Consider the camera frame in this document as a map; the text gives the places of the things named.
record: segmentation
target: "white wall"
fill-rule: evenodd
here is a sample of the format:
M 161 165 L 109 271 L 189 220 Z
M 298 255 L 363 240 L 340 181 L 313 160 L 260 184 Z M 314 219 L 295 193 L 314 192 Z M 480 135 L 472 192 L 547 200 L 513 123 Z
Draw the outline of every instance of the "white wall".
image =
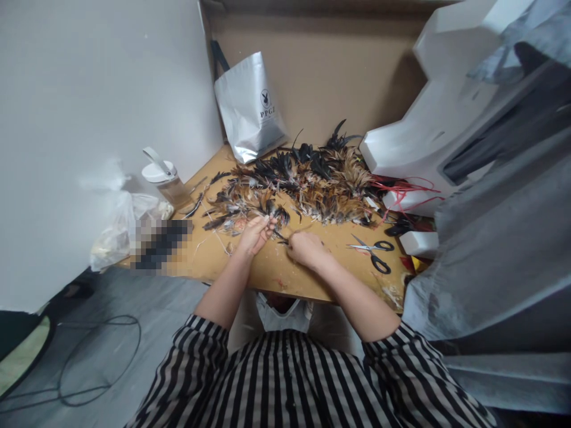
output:
M 110 159 L 190 178 L 222 144 L 196 1 L 0 2 L 0 309 L 36 311 L 89 265 Z

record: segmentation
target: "person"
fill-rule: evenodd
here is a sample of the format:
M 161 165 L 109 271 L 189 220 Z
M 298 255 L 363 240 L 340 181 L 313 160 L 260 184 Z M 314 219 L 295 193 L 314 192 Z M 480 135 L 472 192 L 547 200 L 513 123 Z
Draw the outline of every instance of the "person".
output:
M 311 233 L 294 233 L 288 255 L 330 288 L 365 359 L 294 330 L 264 332 L 228 355 L 252 260 L 274 227 L 269 217 L 245 227 L 219 278 L 175 333 L 128 427 L 495 426 L 442 355 Z

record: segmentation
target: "striped shirt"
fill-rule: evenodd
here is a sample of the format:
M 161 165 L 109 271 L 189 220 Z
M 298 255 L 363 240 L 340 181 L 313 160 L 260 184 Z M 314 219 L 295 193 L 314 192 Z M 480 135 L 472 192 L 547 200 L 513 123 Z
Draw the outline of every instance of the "striped shirt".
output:
M 267 332 L 230 356 L 227 341 L 225 329 L 190 316 L 127 426 L 495 426 L 404 323 L 363 343 L 364 361 L 294 330 Z

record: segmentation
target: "black-handled scissors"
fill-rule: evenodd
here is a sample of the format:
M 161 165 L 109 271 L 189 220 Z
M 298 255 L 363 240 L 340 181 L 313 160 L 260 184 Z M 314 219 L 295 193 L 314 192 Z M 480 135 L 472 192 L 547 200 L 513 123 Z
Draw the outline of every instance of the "black-handled scissors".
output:
M 367 250 L 371 254 L 371 263 L 373 264 L 375 269 L 378 270 L 379 272 L 384 273 L 385 275 L 388 275 L 389 273 L 392 272 L 389 265 L 383 262 L 381 259 L 379 259 L 379 257 L 377 257 L 375 253 L 373 253 L 373 250 L 393 251 L 394 245 L 392 245 L 388 241 L 377 241 L 375 242 L 375 245 L 371 247 L 365 244 L 355 235 L 353 235 L 353 238 L 358 240 L 359 244 L 361 245 L 359 246 L 349 245 L 349 247 L 360 248 L 361 250 Z

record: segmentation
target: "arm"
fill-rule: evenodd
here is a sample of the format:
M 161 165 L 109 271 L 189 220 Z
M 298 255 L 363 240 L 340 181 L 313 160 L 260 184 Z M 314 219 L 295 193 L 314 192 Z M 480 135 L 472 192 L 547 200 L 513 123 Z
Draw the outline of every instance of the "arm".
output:
M 374 291 L 342 267 L 323 247 L 317 235 L 293 234 L 288 253 L 327 283 L 363 342 L 384 339 L 399 328 L 398 315 Z
M 411 426 L 495 426 L 493 416 L 452 379 L 442 355 L 369 287 L 326 251 L 319 237 L 290 237 L 290 257 L 316 272 L 330 287 L 363 341 L 365 364 L 377 375 L 396 416 Z
M 242 233 L 234 254 L 211 285 L 156 370 L 155 380 L 128 427 L 173 426 L 196 420 L 210 386 L 227 358 L 228 330 L 234 322 L 254 255 L 272 235 L 276 220 L 256 218 Z M 186 409 L 192 409 L 183 415 Z
M 256 217 L 248 223 L 236 251 L 222 274 L 202 297 L 194 311 L 195 315 L 230 330 L 246 289 L 252 260 L 272 235 L 276 222 L 276 219 L 266 216 Z

